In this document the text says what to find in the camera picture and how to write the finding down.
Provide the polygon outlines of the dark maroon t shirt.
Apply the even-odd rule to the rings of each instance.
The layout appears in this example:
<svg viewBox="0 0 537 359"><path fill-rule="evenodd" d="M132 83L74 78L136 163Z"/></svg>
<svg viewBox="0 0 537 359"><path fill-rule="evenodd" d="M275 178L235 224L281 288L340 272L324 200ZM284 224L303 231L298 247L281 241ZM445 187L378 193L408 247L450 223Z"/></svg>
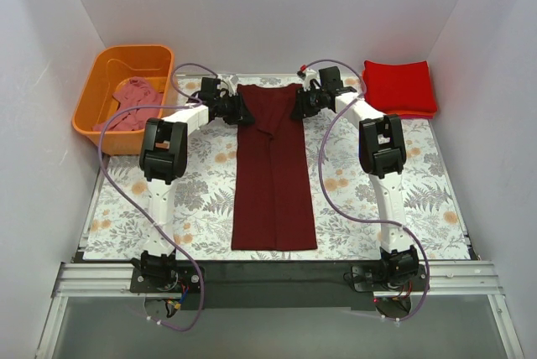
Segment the dark maroon t shirt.
<svg viewBox="0 0 537 359"><path fill-rule="evenodd" d="M304 125L291 117L298 89L238 87L254 122L237 128L234 250L317 248Z"/></svg>

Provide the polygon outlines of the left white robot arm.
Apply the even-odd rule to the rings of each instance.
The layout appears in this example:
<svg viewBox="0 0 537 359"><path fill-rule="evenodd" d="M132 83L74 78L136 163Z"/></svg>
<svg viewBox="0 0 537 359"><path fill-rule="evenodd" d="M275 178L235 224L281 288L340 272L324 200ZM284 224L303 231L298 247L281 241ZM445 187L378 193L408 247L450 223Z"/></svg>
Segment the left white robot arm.
<svg viewBox="0 0 537 359"><path fill-rule="evenodd" d="M188 136L216 118L225 123L252 124L253 116L237 93L237 77L201 79L200 90L164 118L146 122L139 167L149 190L148 214L153 229L139 259L132 260L144 282L158 291L176 291L180 272L173 246L175 194L187 166Z"/></svg>

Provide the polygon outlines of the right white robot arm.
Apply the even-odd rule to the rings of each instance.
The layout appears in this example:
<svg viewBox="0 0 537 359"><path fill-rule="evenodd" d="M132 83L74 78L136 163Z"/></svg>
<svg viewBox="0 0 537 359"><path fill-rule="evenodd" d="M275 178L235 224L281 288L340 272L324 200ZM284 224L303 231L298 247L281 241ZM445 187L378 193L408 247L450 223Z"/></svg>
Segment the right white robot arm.
<svg viewBox="0 0 537 359"><path fill-rule="evenodd" d="M313 117L330 109L336 120L345 118L358 131L358 159L373 186L379 214L376 222L381 226L380 259L372 270L361 270L358 280L393 289L409 284L418 275L420 265L404 212L406 150L401 119L366 102L363 79L357 86L345 86L336 66L316 71L304 65L297 76L302 85L296 92L293 119Z"/></svg>

